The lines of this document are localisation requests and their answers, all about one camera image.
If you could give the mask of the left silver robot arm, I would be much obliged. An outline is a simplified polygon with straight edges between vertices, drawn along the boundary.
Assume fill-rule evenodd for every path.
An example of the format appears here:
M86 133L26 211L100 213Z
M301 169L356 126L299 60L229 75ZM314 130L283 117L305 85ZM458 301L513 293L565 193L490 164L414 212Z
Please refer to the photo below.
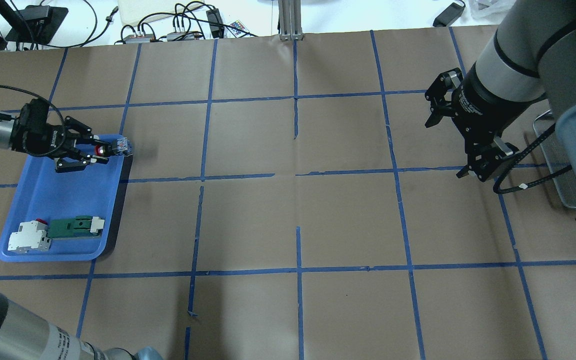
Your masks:
M131 153L126 137L105 141L71 116L61 125L48 123L49 108L45 100L33 99L18 115L0 111L0 149L53 159L57 173L83 171Z

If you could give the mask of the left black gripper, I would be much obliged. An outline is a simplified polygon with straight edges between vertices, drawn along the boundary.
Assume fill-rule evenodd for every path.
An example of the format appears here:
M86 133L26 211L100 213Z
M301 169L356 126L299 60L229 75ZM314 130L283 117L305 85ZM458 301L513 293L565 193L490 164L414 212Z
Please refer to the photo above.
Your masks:
M50 105L46 101L32 99L23 105L13 131L13 150L25 154L45 156L55 160L58 174L84 171L93 164L107 164L109 157L85 155L82 159L68 160L70 146L100 145L101 140L92 128L74 117L66 116L64 125L47 123Z

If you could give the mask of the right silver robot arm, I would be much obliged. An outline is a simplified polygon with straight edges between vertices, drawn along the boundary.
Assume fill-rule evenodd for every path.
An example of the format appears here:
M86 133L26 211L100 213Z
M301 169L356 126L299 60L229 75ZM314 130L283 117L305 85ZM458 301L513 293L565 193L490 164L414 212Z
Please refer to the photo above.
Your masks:
M425 127L451 119L464 140L458 178L496 179L497 194L523 191L572 171L576 176L576 0L517 0L467 73L437 75L424 94ZM519 151L503 132L532 104L547 100L555 123L547 130L569 164L546 177L506 189L501 183L533 150Z

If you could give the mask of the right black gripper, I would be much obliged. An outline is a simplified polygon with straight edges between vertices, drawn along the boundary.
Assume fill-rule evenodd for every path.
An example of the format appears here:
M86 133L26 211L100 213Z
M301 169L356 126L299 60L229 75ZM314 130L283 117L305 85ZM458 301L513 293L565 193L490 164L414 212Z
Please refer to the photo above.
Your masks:
M450 100L446 96L451 91ZM467 161L457 178L469 175L487 182L501 175L518 157L521 151L501 138L516 119L516 102L489 91L479 79L475 65L466 75L459 68L439 73L424 97L430 104L424 126L436 126L449 117L464 139Z

